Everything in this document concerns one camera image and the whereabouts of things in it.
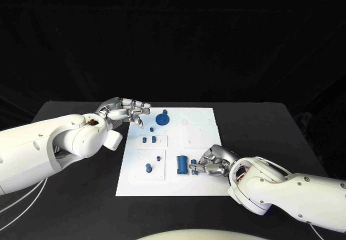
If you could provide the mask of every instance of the white board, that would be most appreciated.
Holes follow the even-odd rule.
[[[160,126],[156,116],[165,109],[169,124]],[[178,174],[178,156],[186,156],[191,164],[192,159],[199,161],[214,144],[222,144],[214,109],[153,107],[150,112],[150,115],[140,115],[145,128],[130,124],[116,195],[228,196],[227,177],[214,177],[207,173],[192,175],[191,169],[189,174]]]

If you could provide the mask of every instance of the black table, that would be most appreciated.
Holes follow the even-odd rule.
[[[47,102],[35,122],[68,114],[94,113],[100,102]],[[261,156],[293,173],[328,176],[287,108],[280,103],[156,102],[153,107],[214,108],[222,145],[244,157]],[[133,240],[179,229],[218,229],[271,240],[318,240],[309,224],[273,206],[264,216],[251,213],[228,196],[117,196],[129,123],[117,131],[117,151],[101,148],[47,182],[42,195],[0,239]],[[0,196],[0,209],[31,188]],[[3,214],[0,227],[31,204],[38,191]],[[345,234],[318,227],[326,240]]]

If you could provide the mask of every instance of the blue object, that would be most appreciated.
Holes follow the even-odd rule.
[[[188,171],[188,157],[186,156],[178,156],[178,174],[189,174]]]
[[[195,159],[192,159],[191,164],[198,164],[198,161]],[[192,175],[199,175],[198,171],[195,171],[195,170],[191,170],[191,171],[192,171]]]
[[[156,116],[156,123],[163,126],[170,122],[170,117],[168,115],[168,110],[165,109],[162,114]]]
[[[153,171],[152,165],[147,163],[146,164],[146,172],[150,174]]]

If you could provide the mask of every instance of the white cable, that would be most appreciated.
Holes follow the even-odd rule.
[[[264,161],[267,163],[270,163],[271,165],[274,165],[279,169],[281,169],[290,175],[290,177],[293,177],[293,173],[286,168],[283,168],[279,164],[276,164],[273,161],[270,161],[267,159],[264,159]]]
[[[29,196],[29,194],[35,191],[35,189],[39,187],[39,185],[44,183],[44,181],[45,181],[45,180],[42,180],[42,181],[36,184],[36,186],[35,186],[35,188],[31,190],[31,192],[29,192],[12,205],[9,205],[3,210],[0,210],[0,213],[5,212],[13,205],[16,205],[16,204]]]
[[[325,239],[323,239],[323,237],[322,237],[322,235],[318,233],[318,231],[316,231],[316,228],[315,228],[313,224],[312,224],[312,223],[309,223],[309,224],[310,224],[310,226],[312,226],[312,229],[315,230],[315,232],[316,232],[316,234],[318,234],[319,238],[320,238],[322,240],[325,240]]]
[[[44,186],[42,186],[42,188],[41,188],[41,190],[39,190],[38,196],[36,196],[36,198],[34,199],[29,207],[28,207],[26,210],[21,213],[21,215],[15,218],[15,220],[0,229],[0,231],[3,231],[3,230],[13,224],[13,222],[21,218],[21,216],[22,216],[22,215],[26,213],[26,211],[29,210],[31,206],[35,204],[35,201],[36,201],[38,197],[39,197],[41,194],[42,194],[42,190],[44,190],[44,188],[45,188],[45,185],[47,185],[47,182],[48,182],[48,178],[47,178],[44,181],[45,181]]]

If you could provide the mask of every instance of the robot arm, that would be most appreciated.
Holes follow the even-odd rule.
[[[277,205],[299,221],[346,233],[346,182],[302,173],[284,176],[261,157],[241,158],[220,145],[205,152],[195,171],[227,176],[228,194],[256,214],[264,215]]]
[[[0,195],[12,193],[90,158],[104,145],[117,150],[123,136],[113,129],[123,122],[143,128],[140,114],[149,103],[113,98],[96,113],[67,115],[0,132]]]

